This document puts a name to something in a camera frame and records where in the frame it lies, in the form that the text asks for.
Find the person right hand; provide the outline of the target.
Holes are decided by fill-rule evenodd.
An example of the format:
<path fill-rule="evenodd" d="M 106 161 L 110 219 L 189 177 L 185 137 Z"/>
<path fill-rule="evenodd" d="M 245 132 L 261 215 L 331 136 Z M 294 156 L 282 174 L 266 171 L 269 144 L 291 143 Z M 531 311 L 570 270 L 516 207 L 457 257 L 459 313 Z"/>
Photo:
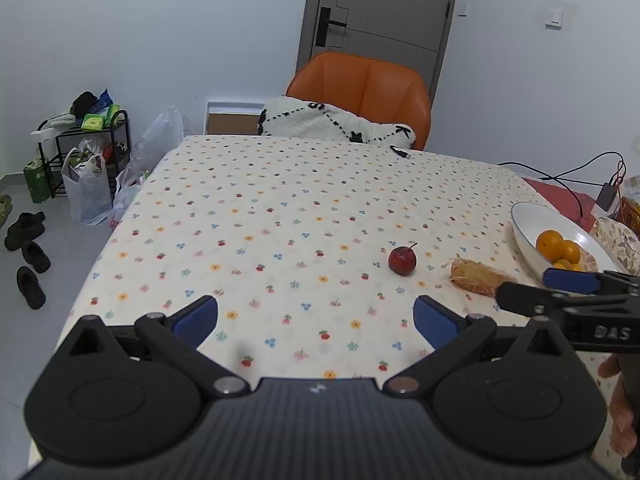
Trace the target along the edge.
<path fill-rule="evenodd" d="M 624 376 L 620 371 L 620 363 L 614 354 L 611 354 L 600 364 L 598 374 L 602 379 L 617 378 L 611 402 L 608 404 L 608 412 L 613 421 L 610 445 L 620 457 L 627 457 L 636 448 L 638 436 L 634 430 L 634 411 L 626 397 Z"/>

